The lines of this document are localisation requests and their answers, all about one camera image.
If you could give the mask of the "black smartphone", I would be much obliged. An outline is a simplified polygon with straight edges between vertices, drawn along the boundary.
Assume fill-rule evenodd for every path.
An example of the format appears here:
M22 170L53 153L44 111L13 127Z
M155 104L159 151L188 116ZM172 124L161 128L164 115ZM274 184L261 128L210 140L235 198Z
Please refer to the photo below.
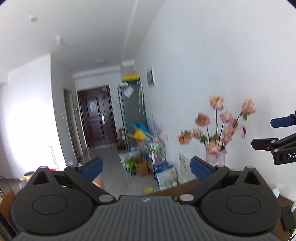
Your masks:
M289 206L282 207L281 219L283 221L283 227L286 231L292 230L295 228L295 217L294 217L294 213L291 210L291 207Z

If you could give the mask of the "smoke detector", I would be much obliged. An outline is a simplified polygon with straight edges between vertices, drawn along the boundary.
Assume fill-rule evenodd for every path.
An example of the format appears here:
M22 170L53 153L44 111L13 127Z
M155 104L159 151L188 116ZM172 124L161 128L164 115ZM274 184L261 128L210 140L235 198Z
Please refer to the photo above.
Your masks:
M33 23L33 22L36 22L38 20L38 18L34 15L30 15L29 20Z

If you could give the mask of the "pink textured ceramic vase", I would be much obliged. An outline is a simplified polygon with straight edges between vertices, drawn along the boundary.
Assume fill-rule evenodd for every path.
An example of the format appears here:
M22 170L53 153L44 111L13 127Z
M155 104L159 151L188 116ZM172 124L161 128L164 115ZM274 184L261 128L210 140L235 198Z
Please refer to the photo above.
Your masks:
M226 150L221 150L218 154L206 152L206 162L211 166L225 166Z

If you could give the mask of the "dark brown entrance door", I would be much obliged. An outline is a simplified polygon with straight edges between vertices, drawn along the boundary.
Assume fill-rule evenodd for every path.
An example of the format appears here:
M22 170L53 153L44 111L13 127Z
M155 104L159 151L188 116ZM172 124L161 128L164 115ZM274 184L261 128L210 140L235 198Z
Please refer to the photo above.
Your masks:
M88 148L115 144L117 138L109 87L82 90L77 94Z

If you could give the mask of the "yellow box on refrigerator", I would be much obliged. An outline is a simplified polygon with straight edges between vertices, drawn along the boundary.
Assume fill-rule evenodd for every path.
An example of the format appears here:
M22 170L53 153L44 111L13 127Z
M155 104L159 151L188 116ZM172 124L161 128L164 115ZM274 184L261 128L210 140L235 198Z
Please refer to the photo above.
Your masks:
M122 77L122 81L138 81L140 80L140 76L137 74L133 74L133 75L125 75Z

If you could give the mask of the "dried pink rose bouquet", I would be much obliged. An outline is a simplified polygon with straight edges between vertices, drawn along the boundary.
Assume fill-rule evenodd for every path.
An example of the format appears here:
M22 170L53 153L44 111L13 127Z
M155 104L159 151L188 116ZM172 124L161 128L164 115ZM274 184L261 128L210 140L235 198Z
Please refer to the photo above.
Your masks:
M254 102L249 98L244 99L241 111L237 115L225 110L224 102L224 97L220 95L210 97L209 104L215 113L214 120L205 113L198 113L195 118L196 127L181 131L178 135L179 144L188 145L191 141L197 140L206 148L207 153L219 154L226 149L238 131L242 132L241 137L244 138L247 128L240 124L239 120L247 121L250 115L255 114Z

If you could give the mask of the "wall electrical panel box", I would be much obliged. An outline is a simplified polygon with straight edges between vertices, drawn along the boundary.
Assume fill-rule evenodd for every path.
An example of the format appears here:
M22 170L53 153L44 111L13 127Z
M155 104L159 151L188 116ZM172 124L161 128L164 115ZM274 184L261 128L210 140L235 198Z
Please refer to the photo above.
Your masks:
M154 87L155 86L154 70L153 70L152 66L147 71L147 84L148 84L149 87Z

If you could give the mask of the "grey refrigerator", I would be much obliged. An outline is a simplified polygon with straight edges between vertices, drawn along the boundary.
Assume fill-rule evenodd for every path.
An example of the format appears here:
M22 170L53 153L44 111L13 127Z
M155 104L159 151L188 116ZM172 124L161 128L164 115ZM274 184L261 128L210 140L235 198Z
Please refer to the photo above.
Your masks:
M140 80L124 81L117 90L126 145L130 151L137 146L136 140L128 136L129 133L133 133L134 125L142 123L147 126L142 82Z

